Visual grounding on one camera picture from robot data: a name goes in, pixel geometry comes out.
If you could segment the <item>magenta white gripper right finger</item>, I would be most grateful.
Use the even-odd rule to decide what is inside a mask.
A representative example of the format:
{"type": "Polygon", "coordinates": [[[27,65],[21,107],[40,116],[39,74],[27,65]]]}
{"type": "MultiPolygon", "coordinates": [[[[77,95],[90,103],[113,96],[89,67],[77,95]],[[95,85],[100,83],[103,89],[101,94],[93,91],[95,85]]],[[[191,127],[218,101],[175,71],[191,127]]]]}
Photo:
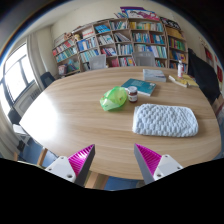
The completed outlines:
{"type": "Polygon", "coordinates": [[[160,155],[140,144],[134,145],[134,155],[145,184],[150,184],[182,169],[170,155],[160,155]]]}

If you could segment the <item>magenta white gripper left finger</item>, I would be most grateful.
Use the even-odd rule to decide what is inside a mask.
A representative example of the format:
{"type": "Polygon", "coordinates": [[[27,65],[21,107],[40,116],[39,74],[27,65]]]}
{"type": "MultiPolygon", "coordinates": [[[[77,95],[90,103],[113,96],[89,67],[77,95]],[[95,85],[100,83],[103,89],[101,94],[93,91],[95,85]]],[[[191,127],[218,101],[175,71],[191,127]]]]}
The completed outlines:
{"type": "Polygon", "coordinates": [[[46,171],[65,180],[83,186],[95,156],[95,145],[89,145],[73,155],[58,157],[46,171]]]}

